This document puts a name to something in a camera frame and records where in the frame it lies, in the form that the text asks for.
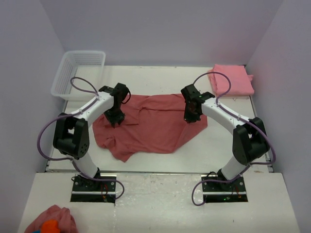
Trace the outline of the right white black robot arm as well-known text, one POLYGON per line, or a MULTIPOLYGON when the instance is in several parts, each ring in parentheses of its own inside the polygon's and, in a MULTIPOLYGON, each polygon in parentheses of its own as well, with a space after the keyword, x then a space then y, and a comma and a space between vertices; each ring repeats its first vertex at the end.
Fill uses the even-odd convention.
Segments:
POLYGON ((193 84, 181 89, 185 99, 184 120, 194 123, 205 115, 227 129, 233 136, 233 156, 217 172, 217 181, 228 183, 237 179, 252 162, 270 150, 263 121, 250 119, 223 106, 219 98, 209 92, 201 94, 193 84))

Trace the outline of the red polo t shirt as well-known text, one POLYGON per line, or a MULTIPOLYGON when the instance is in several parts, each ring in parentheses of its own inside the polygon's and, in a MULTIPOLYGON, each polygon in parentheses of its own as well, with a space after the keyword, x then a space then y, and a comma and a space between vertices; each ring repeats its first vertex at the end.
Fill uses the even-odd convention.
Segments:
POLYGON ((169 154, 207 128, 207 117, 195 123, 184 120, 185 101, 181 94, 133 95, 122 105, 125 119, 112 127, 101 115, 92 124, 100 148, 126 162, 137 152, 169 154))

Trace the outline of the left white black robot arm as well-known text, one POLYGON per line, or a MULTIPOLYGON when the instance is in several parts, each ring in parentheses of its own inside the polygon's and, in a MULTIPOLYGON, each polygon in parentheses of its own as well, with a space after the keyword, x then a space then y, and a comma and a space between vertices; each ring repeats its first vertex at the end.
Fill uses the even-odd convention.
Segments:
POLYGON ((76 170, 85 178, 96 179, 99 172, 88 150, 90 147, 89 128, 101 115, 110 125, 120 125, 125 114, 121 105, 127 103, 130 91, 124 84, 118 83, 114 88, 104 86, 95 97, 80 109, 70 114, 61 113, 56 121, 53 147, 72 161, 76 170))

